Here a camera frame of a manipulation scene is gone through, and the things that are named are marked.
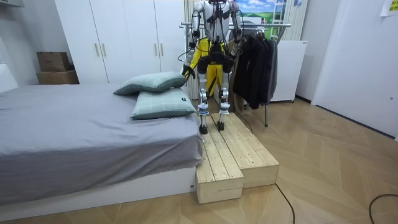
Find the humanoid robot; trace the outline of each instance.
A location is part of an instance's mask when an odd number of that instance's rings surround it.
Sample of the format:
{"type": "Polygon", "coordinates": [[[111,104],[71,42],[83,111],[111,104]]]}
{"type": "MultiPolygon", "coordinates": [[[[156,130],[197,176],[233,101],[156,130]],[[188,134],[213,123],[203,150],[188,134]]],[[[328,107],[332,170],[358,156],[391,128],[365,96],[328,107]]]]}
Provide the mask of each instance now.
{"type": "Polygon", "coordinates": [[[197,50],[208,50],[208,55],[199,58],[197,63],[198,69],[198,86],[199,86],[199,115],[200,115],[200,127],[199,131],[201,134],[207,134],[206,125],[206,115],[208,112],[208,103],[206,92],[206,71],[209,65],[222,65],[223,73],[221,76],[221,90],[220,96],[220,120],[217,122],[217,127],[219,131],[224,130],[224,115],[228,114],[228,84],[229,77],[231,76],[231,70],[234,64],[234,59],[238,51],[238,44],[242,37],[241,30],[241,19],[237,14],[239,11],[238,4],[234,1],[227,0],[207,0],[196,2],[193,7],[192,14],[192,29],[189,33],[189,50],[187,52],[186,61],[183,65],[182,75],[187,72],[193,75],[195,78],[195,73],[190,64],[193,58],[193,54],[196,49],[196,43],[200,38],[200,19],[201,14],[203,14],[203,21],[205,23],[205,35],[208,39],[210,49],[197,49],[197,50]],[[221,44],[224,43],[226,47],[226,36],[229,30],[229,16],[231,15],[233,22],[233,37],[234,43],[229,53],[224,53],[221,49],[221,44]]]}

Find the wooden floor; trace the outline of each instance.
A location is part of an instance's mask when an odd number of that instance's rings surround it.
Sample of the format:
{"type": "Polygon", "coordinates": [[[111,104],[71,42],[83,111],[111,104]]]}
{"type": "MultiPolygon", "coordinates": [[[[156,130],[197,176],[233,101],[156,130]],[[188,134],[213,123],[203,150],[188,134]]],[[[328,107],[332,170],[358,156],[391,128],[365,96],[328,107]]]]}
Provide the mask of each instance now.
{"type": "MultiPolygon", "coordinates": [[[[217,112],[213,103],[210,112],[217,112]]],[[[280,163],[277,183],[293,204],[296,223],[370,224],[370,201],[398,194],[398,142],[300,100],[271,104],[268,128],[264,108],[242,116],[280,163]]],[[[398,223],[398,199],[378,200],[373,212],[376,223],[398,223]]],[[[6,223],[288,224],[291,219],[287,202],[270,185],[203,205],[192,193],[6,223]]]]}

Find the wooden platform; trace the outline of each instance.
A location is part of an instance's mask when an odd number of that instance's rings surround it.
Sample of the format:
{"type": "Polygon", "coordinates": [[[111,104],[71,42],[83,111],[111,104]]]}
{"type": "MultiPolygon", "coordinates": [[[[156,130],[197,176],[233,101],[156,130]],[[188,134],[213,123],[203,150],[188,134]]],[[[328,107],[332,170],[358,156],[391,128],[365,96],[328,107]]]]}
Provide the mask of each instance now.
{"type": "MultiPolygon", "coordinates": [[[[218,114],[211,117],[215,123],[220,118],[218,114]]],[[[276,159],[234,113],[225,116],[224,123],[224,131],[220,133],[243,173],[243,188],[276,183],[279,170],[276,159]]]]}
{"type": "Polygon", "coordinates": [[[238,198],[242,189],[276,183],[279,163],[233,113],[217,130],[219,114],[206,117],[203,163],[197,166],[198,203],[238,198]]]}
{"type": "Polygon", "coordinates": [[[198,203],[242,196],[243,175],[210,116],[208,134],[202,135],[203,163],[197,166],[198,203]]]}

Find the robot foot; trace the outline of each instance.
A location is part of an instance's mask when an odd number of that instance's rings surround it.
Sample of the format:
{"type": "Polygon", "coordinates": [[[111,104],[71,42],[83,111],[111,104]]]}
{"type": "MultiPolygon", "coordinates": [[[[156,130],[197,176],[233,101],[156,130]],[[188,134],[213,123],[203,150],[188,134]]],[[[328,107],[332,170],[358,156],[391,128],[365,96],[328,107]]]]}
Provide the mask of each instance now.
{"type": "Polygon", "coordinates": [[[219,131],[224,131],[224,123],[217,121],[217,128],[219,131]]]}
{"type": "Polygon", "coordinates": [[[207,134],[207,127],[204,125],[201,125],[199,127],[199,132],[200,132],[200,134],[207,134]]]}

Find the gray bed sheet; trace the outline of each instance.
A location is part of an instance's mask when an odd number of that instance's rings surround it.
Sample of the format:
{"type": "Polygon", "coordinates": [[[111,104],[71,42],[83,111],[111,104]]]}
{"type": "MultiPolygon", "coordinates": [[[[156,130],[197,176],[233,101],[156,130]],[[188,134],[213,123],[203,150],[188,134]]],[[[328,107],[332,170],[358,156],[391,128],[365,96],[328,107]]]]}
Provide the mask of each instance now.
{"type": "Polygon", "coordinates": [[[137,95],[113,95],[116,87],[40,85],[0,93],[0,205],[201,163],[195,114],[134,121],[137,95]]]}

